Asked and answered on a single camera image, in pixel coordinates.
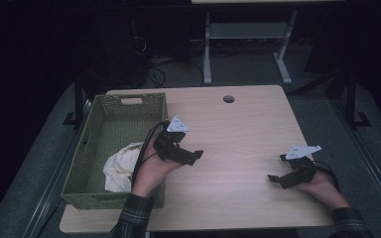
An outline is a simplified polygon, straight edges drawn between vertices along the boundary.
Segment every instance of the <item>white tag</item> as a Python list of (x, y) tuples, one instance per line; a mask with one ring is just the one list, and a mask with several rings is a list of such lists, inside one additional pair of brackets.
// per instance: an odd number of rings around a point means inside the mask
[(287, 153), (286, 159), (292, 160), (292, 159), (299, 159), (301, 157), (307, 156), (313, 152), (320, 151), (320, 146), (315, 147), (298, 147), (298, 146), (292, 146), (289, 153)]
[(190, 130), (185, 123), (179, 119), (178, 115), (176, 115), (172, 122), (170, 123), (169, 127), (167, 128), (168, 132), (188, 132)]

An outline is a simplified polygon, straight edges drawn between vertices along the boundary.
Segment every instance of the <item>person's left hand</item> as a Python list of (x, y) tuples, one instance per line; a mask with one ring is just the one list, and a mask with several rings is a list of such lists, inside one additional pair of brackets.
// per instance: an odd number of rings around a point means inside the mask
[(143, 160), (149, 159), (142, 164), (132, 187), (132, 193), (142, 197), (149, 197), (151, 191), (166, 178), (169, 172), (183, 166), (177, 162), (163, 161), (156, 154), (153, 147), (154, 141), (155, 139), (152, 139), (148, 144)]

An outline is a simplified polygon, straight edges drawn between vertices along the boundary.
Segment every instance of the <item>grommet hole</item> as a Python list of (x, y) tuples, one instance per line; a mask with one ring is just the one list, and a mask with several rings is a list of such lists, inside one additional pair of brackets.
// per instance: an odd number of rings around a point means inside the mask
[(225, 102), (225, 103), (233, 103), (234, 102), (234, 97), (231, 96), (231, 95), (226, 95), (222, 98), (222, 100)]

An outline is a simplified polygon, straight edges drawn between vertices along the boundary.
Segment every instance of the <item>basket handle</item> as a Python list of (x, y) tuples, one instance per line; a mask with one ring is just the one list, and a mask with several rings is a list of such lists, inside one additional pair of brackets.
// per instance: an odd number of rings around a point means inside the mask
[(142, 104), (143, 100), (142, 97), (125, 97), (120, 98), (121, 104), (129, 105), (129, 104)]

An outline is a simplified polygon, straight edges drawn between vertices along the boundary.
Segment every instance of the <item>dark background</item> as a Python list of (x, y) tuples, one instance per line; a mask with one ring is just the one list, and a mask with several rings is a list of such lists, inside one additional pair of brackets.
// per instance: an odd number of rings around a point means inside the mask
[[(323, 16), (301, 11), (292, 39), (317, 41), (307, 71), (327, 73), (345, 66), (381, 109), (381, 1), (363, 2)], [(148, 34), (154, 52), (169, 49), (184, 58), (187, 40), (203, 39), (203, 30), (196, 29), (203, 29), (204, 22), (191, 21), (192, 14), (200, 13), (149, 14), (131, 31), (129, 15), (101, 17), (91, 10), (75, 11), (75, 4), (84, 6), (82, 1), (69, 1), (67, 7), (63, 1), (0, 0), (0, 201), (49, 113), (77, 76), (89, 98), (112, 88), (139, 87), (149, 56), (136, 56), (134, 31)], [(320, 22), (312, 24), (311, 19)], [(124, 42), (116, 49), (120, 55), (110, 54), (113, 38)]]

